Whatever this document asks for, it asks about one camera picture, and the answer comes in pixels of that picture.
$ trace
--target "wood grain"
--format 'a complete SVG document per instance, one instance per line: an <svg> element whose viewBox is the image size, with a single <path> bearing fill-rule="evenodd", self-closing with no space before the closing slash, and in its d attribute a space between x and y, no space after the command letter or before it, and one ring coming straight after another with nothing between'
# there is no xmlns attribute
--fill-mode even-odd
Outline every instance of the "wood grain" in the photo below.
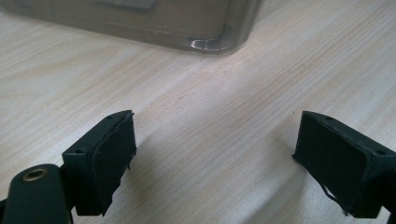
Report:
<svg viewBox="0 0 396 224"><path fill-rule="evenodd" d="M0 197L104 116L137 156L76 223L385 223L345 217L291 154L302 110L396 148L396 2L267 0L248 42L190 54L0 13Z"/></svg>

